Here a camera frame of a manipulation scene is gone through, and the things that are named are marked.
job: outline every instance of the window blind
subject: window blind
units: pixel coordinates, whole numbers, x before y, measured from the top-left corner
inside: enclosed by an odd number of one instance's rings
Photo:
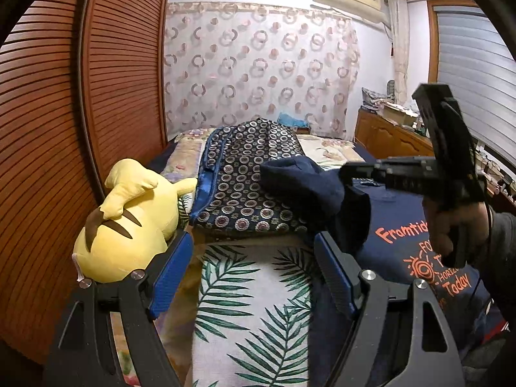
[[[438,81],[450,86],[471,134],[516,165],[516,62],[480,8],[434,10]]]

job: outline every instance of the hand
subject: hand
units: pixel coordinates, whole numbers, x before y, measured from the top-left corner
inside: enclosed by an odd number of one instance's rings
[[[451,211],[438,212],[439,204],[425,197],[422,200],[422,207],[428,222],[428,234],[432,248],[444,257],[453,251],[452,241],[448,237],[450,228],[453,226],[465,224],[468,227],[471,251],[475,251],[487,241],[489,220],[484,202],[463,205]]]

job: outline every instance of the leaf-print bedsheet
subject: leaf-print bedsheet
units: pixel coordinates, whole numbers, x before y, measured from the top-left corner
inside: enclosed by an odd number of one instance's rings
[[[311,250],[295,244],[206,247],[195,387],[308,385],[311,285],[319,274]]]

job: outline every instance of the wooden wardrobe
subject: wooden wardrobe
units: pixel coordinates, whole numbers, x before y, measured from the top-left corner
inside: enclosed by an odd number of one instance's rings
[[[166,144],[165,4],[29,1],[0,47],[0,338],[37,363],[77,284],[74,240],[107,173]]]

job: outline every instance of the orange sun logo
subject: orange sun logo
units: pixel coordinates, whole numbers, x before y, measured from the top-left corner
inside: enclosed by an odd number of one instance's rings
[[[423,250],[420,250],[419,257],[410,256],[410,259],[403,259],[403,261],[409,263],[407,268],[412,269],[411,276],[424,279],[429,284],[439,285],[439,282],[435,281],[433,263],[430,262],[428,255]]]

